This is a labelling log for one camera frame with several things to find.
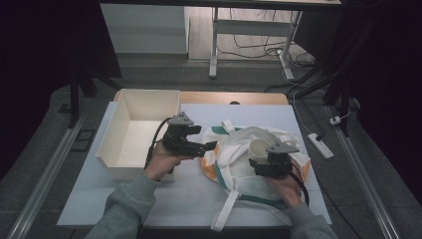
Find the person's right hand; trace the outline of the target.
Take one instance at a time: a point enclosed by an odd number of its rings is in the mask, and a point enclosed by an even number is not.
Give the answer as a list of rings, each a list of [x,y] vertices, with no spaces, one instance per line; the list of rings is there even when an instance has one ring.
[[[285,203],[293,208],[302,203],[301,188],[291,176],[283,179],[269,178],[269,181],[275,186]]]

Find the black floor plate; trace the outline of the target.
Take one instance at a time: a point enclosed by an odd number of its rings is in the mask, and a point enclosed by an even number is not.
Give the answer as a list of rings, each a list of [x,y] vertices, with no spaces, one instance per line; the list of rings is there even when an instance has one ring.
[[[71,151],[88,152],[96,136],[94,129],[81,129],[74,140]]]

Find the white cabinet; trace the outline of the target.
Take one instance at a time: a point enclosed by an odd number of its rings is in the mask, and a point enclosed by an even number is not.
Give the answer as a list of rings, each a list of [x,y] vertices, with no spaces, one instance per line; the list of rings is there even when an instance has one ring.
[[[187,7],[102,3],[101,8],[117,53],[188,53]]]

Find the aluminium floor rail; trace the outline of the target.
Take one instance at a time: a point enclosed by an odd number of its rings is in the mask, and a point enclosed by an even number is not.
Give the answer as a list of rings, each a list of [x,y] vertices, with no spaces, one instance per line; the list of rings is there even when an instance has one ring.
[[[26,238],[86,118],[87,114],[82,113],[74,126],[66,130],[6,239]]]
[[[340,142],[341,147],[350,163],[350,166],[357,178],[357,181],[363,191],[363,194],[373,210],[374,217],[385,239],[400,239],[400,235],[388,213],[385,204],[378,195],[372,180],[364,168],[357,151],[350,138],[344,134],[342,129],[335,125],[335,134]]]

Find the person's left hand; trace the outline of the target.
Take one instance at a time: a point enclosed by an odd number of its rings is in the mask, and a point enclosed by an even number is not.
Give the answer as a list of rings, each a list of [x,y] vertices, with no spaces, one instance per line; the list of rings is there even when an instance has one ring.
[[[144,169],[144,174],[154,181],[160,181],[165,174],[179,165],[182,160],[189,159],[192,159],[192,156],[170,152],[159,142],[152,152],[152,158],[148,166]]]

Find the white plastic bin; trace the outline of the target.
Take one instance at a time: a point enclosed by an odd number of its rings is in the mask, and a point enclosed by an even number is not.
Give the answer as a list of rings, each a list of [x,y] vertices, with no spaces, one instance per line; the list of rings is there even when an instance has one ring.
[[[180,92],[123,89],[96,157],[117,181],[131,181],[144,168],[159,125],[179,113]]]

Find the white cup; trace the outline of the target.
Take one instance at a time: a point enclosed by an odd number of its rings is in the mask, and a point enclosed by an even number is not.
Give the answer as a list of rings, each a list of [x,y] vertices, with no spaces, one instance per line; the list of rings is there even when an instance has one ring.
[[[249,153],[252,158],[265,158],[267,156],[267,148],[270,144],[261,138],[253,139],[249,144]]]

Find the white power strip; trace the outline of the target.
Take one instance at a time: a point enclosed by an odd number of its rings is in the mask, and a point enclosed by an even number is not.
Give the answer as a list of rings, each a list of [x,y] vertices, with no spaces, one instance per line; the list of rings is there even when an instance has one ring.
[[[326,144],[318,137],[316,133],[310,133],[308,135],[308,139],[313,144],[313,146],[317,149],[317,151],[322,155],[325,159],[333,158],[332,151],[326,146]]]

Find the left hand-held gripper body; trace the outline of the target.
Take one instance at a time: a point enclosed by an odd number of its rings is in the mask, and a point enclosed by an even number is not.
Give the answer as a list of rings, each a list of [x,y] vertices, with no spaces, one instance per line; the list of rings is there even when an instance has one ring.
[[[175,154],[202,157],[197,155],[201,143],[187,139],[187,130],[193,125],[194,121],[185,112],[171,118],[167,122],[167,130],[162,139],[164,147]]]

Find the white tote bag coloured shapes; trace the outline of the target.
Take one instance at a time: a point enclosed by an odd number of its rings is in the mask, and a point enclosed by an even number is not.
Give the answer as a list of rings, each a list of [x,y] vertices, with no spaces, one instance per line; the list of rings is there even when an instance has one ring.
[[[238,201],[265,208],[283,225],[292,224],[291,219],[278,208],[283,199],[268,181],[270,177],[257,175],[249,163],[249,158],[252,158],[249,144],[256,138],[264,139],[270,145],[279,140],[297,148],[299,152],[290,153],[293,170],[300,173],[298,181],[304,181],[308,175],[311,159],[305,154],[299,138],[292,132],[265,126],[234,127],[229,120],[207,128],[203,140],[216,141],[217,145],[202,156],[201,167],[209,179],[220,183],[228,193],[224,206],[212,219],[211,229],[214,231],[224,228]],[[266,158],[252,159],[267,162]]]

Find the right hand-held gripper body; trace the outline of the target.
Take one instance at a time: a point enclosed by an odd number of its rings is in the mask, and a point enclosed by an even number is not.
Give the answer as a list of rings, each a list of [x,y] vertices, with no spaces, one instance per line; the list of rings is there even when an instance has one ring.
[[[291,145],[276,140],[267,148],[266,163],[270,168],[270,175],[265,177],[282,178],[289,175],[293,170],[290,153],[299,152]]]

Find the white table mat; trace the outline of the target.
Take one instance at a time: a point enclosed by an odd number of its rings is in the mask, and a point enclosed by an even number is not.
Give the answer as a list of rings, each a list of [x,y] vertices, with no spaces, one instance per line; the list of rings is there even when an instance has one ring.
[[[91,150],[82,167],[57,224],[70,228],[90,228],[104,214],[107,197],[116,182],[96,158],[115,103],[107,106]],[[181,109],[203,128],[230,120],[235,126],[268,126],[295,134],[300,129],[293,108],[287,105],[207,105],[183,104]],[[155,190],[156,202],[144,227],[147,229],[200,228],[208,230],[212,219],[226,201],[223,188],[209,180],[198,159],[187,160],[175,168],[175,179],[162,182]],[[280,227],[282,222],[269,210],[246,202],[237,202],[226,222],[229,228]]]

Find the black metal stand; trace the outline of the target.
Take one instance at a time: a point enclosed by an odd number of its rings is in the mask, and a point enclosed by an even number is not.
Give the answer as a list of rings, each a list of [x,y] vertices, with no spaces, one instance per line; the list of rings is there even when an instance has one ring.
[[[302,99],[328,86],[322,97],[326,106],[340,100],[340,115],[348,114],[350,99],[351,65],[364,42],[364,29],[358,22],[342,23],[340,20],[305,18],[300,21],[295,41],[316,58],[316,67],[323,72],[318,80],[297,92]]]
[[[69,128],[73,128],[80,117],[79,90],[82,90],[84,95],[88,98],[93,98],[97,95],[98,90],[95,86],[94,79],[100,80],[117,91],[121,90],[121,86],[118,83],[93,68],[75,71],[70,78],[71,121]]]

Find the white desk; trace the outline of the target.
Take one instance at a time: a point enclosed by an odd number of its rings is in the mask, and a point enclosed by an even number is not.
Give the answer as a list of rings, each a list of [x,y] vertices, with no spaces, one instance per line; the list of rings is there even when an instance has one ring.
[[[324,11],[341,7],[340,0],[100,0],[105,4],[156,5],[156,6],[189,6],[212,7],[212,45],[209,65],[209,78],[217,77],[217,38],[220,34],[277,36],[286,37],[286,45],[277,51],[287,80],[294,75],[287,60],[287,55],[294,39],[301,15],[304,11]],[[219,18],[220,8],[244,8],[294,11],[293,21],[254,22],[247,20],[222,20]]]

